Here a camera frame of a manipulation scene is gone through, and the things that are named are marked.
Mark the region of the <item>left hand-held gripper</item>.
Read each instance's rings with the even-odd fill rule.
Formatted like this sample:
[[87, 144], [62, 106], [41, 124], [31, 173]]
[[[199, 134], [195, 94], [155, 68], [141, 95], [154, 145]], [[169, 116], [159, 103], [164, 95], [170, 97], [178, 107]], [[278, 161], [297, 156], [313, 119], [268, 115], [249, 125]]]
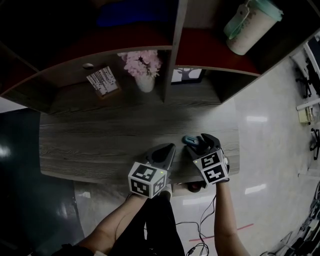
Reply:
[[134, 162], [128, 174], [130, 192], [149, 199], [158, 195], [167, 185], [175, 151], [174, 143], [163, 143], [150, 148], [141, 162]]

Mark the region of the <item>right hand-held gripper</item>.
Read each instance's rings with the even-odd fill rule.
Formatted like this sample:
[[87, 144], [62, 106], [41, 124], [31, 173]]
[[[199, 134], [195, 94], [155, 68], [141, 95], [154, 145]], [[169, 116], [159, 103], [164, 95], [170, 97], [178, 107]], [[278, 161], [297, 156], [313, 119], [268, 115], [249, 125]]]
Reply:
[[200, 171], [206, 185], [228, 182], [229, 162], [221, 149], [220, 140], [207, 133], [202, 133], [201, 136], [212, 153], [202, 156], [198, 147], [186, 145], [185, 149], [191, 160]]

